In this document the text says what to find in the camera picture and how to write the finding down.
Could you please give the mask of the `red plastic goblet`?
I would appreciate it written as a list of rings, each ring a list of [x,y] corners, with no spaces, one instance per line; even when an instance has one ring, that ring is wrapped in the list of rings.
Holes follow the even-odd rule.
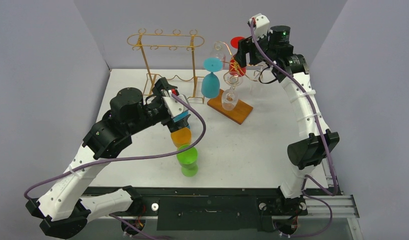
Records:
[[[239,47],[239,41],[244,39],[244,37],[242,36],[236,36],[234,38],[231,39],[230,41],[230,45],[234,48],[234,49],[238,49]],[[240,67],[240,65],[237,63],[237,61],[234,59],[235,54],[233,54],[231,56],[231,59],[229,61],[229,72],[234,72],[236,74],[238,74],[239,76],[244,76],[246,73],[246,68],[245,67]]]

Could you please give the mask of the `clear glass tumbler goblet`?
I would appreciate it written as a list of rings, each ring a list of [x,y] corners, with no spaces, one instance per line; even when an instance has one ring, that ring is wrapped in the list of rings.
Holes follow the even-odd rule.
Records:
[[[226,66],[226,54],[224,52],[224,47],[225,45],[220,42],[220,41],[216,41],[213,44],[212,50],[210,52],[210,57],[211,58],[217,58],[222,62],[222,68],[224,69]]]

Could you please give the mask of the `teal plastic goblet front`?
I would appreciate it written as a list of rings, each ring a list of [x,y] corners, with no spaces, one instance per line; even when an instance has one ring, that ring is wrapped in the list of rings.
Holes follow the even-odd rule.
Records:
[[[215,73],[223,69],[223,63],[219,58],[209,57],[204,60],[203,67],[209,73],[203,78],[201,93],[205,98],[214,99],[220,90],[220,80]]]

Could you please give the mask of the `clear wine glass front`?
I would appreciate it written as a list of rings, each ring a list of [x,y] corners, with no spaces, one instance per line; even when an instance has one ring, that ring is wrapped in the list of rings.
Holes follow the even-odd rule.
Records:
[[[239,94],[236,92],[236,87],[239,87],[243,83],[243,76],[237,71],[230,71],[224,74],[223,79],[229,88],[223,92],[221,104],[224,110],[232,111],[239,101]]]

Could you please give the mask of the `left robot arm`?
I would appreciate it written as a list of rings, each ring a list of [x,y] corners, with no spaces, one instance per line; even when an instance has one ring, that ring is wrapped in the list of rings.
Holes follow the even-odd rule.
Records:
[[[162,77],[144,97],[141,90],[126,87],[110,100],[110,109],[83,138],[78,153],[63,177],[41,197],[26,203],[29,213],[41,219],[46,236],[70,239],[87,223],[109,214],[136,215],[142,208],[141,195],[132,186],[114,192],[83,197],[97,175],[132,143],[132,136],[156,124],[175,132],[188,126],[187,98]]]

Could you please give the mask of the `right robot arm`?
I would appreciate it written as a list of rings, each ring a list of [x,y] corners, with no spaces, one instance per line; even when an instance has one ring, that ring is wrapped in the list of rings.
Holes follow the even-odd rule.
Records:
[[[306,181],[312,179],[313,170],[322,160],[328,161],[331,176],[335,176],[331,152],[340,137],[331,131],[319,110],[309,66],[290,44],[290,27],[258,23],[250,23],[249,27],[251,36],[238,42],[234,60],[242,68],[259,63],[271,68],[274,80],[289,98],[299,129],[300,140],[287,146],[290,164],[279,187],[282,195],[274,200],[275,209],[286,214],[294,208],[294,198],[302,195]]]

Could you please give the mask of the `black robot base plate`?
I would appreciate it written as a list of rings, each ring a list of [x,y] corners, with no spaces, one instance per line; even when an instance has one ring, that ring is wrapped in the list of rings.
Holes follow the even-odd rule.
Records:
[[[119,217],[155,218],[159,231],[269,232],[273,224],[290,226],[308,210],[302,196],[285,198],[277,188],[136,189],[133,209]]]

